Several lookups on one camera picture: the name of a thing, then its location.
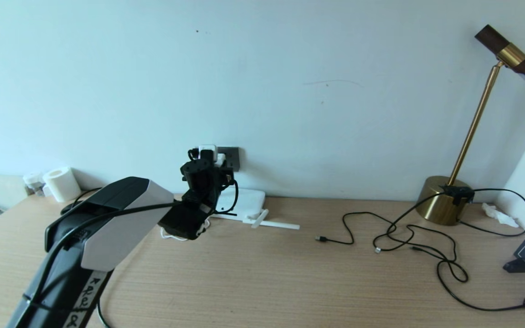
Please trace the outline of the white router with antennas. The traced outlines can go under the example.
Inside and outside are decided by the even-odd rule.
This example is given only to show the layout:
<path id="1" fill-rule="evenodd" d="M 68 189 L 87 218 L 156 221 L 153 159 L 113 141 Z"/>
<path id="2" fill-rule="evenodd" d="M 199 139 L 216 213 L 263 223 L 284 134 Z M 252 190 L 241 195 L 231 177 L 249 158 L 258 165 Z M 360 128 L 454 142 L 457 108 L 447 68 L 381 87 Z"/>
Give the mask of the white router with antennas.
<path id="1" fill-rule="evenodd" d="M 260 190 L 239 189 L 239 197 L 235 207 L 229 214 L 213 214 L 212 217 L 235 220 L 248 224 L 252 228 L 269 226 L 276 228 L 299 230 L 297 224 L 268 221 L 269 210 L 264 208 L 265 192 Z"/>

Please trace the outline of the white toilet paper roll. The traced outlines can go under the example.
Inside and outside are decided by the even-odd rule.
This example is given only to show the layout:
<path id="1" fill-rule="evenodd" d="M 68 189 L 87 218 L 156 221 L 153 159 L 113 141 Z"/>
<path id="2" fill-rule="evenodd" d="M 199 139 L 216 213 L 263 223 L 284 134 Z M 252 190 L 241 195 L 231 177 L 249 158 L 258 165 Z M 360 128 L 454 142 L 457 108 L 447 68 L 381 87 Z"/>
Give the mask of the white toilet paper roll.
<path id="1" fill-rule="evenodd" d="M 42 180 L 44 195 L 54 197 L 59 203 L 73 200 L 81 193 L 81 187 L 70 167 L 60 167 L 46 172 Z"/>

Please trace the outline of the small jar with white lid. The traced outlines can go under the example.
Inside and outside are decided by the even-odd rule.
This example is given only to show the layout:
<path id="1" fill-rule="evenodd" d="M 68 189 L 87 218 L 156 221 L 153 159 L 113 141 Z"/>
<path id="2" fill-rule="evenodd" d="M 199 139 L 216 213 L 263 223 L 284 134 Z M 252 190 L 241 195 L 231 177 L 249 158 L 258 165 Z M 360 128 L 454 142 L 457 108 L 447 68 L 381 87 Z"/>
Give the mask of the small jar with white lid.
<path id="1" fill-rule="evenodd" d="M 45 183 L 42 179 L 41 172 L 30 172 L 28 174 L 24 174 L 22 178 L 29 191 L 39 197 L 45 197 Z"/>

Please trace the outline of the brass desk lamp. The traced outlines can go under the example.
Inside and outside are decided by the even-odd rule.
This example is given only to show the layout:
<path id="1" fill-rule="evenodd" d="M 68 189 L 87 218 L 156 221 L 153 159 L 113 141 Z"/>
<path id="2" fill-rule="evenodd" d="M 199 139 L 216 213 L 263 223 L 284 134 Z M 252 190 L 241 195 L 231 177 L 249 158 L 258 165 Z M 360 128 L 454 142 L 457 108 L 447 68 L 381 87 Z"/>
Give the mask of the brass desk lamp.
<path id="1" fill-rule="evenodd" d="M 455 226 L 460 223 L 465 210 L 477 193 L 468 184 L 458 180 L 458 174 L 479 128 L 500 71 L 509 69 L 525 79 L 525 52 L 496 28 L 487 24 L 474 37 L 494 55 L 496 63 L 488 73 L 475 114 L 450 175 L 428 177 L 415 207 L 422 218 L 441 226 Z"/>

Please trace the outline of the crumpled white tissue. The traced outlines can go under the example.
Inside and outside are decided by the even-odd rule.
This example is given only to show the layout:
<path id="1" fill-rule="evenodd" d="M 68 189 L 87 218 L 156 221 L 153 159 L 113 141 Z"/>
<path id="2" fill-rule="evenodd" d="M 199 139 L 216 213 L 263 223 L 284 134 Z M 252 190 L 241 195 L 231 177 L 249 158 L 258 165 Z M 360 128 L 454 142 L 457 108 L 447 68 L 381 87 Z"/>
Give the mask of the crumpled white tissue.
<path id="1" fill-rule="evenodd" d="M 482 203 L 481 207 L 487 217 L 497 220 L 500 224 L 510 226 L 513 228 L 519 227 L 519 224 L 517 224 L 514 218 L 501 212 L 496 206 L 487 203 Z"/>

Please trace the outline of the grey wall socket plate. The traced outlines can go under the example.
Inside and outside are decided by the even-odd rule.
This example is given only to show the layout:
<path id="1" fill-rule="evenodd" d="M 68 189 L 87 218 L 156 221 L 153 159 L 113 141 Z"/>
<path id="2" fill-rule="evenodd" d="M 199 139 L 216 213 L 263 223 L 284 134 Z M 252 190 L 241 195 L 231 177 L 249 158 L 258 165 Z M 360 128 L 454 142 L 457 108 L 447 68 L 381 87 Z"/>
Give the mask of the grey wall socket plate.
<path id="1" fill-rule="evenodd" d="M 219 166 L 231 169 L 233 172 L 239 172 L 241 167 L 239 147 L 218 147 L 217 155 L 221 160 Z"/>

